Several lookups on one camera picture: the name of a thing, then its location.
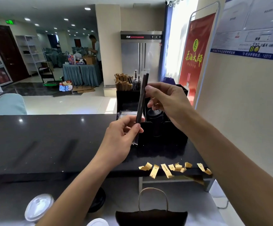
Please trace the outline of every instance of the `black countertop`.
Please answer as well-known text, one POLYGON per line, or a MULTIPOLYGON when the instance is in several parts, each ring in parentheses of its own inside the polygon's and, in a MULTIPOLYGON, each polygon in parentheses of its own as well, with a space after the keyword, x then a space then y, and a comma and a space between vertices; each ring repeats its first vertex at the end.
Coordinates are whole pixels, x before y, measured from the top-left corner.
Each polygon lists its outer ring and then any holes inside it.
MULTIPOLYGON (((63 179, 77 175, 96 154, 115 114, 0 116, 0 181, 63 179)), ((110 176, 148 176, 139 166, 193 164, 183 175, 207 175, 196 165, 205 162, 194 145, 132 146, 126 160, 110 176)))

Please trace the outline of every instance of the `wall poster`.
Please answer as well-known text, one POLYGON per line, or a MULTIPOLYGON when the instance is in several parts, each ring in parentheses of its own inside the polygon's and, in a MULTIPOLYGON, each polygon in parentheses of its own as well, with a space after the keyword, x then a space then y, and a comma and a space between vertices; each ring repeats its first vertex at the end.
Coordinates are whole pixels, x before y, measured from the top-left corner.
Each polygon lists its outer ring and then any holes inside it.
POLYGON ((226 0, 211 52, 273 60, 273 0, 226 0))
POLYGON ((202 68, 205 50, 208 45, 215 13, 190 22, 183 62, 180 69, 179 84, 188 92, 188 99, 193 105, 202 68))

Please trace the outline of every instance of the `refrigerator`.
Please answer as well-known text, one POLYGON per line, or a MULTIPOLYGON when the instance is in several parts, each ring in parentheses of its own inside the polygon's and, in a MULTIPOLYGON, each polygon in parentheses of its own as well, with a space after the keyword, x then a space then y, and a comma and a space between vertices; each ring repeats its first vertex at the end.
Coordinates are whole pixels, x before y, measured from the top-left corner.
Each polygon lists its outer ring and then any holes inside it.
POLYGON ((123 73, 134 77, 149 70, 148 82, 159 81, 162 31, 121 31, 123 73))

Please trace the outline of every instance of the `man standing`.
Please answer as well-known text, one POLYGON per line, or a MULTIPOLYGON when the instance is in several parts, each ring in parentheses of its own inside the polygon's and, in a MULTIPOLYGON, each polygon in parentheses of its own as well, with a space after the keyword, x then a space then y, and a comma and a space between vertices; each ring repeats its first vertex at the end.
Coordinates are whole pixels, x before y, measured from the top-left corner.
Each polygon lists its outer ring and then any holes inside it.
POLYGON ((101 52, 100 52, 100 44, 99 41, 97 41, 96 37, 94 35, 90 35, 89 39, 92 41, 92 43, 95 44, 95 48, 88 48, 89 51, 93 52, 97 56, 97 60, 99 63, 100 71, 101 71, 101 77, 103 79, 103 70, 102 70, 102 61, 101 61, 101 52))

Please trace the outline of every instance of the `yellow circular logo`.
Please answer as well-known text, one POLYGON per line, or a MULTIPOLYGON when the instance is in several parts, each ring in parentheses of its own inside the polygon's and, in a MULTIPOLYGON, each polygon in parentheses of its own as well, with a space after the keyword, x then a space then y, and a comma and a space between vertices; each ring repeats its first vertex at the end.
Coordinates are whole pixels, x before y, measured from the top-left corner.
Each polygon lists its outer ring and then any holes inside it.
POLYGON ((194 40, 194 43, 193 43, 193 51, 196 51, 198 48, 198 39, 194 40))

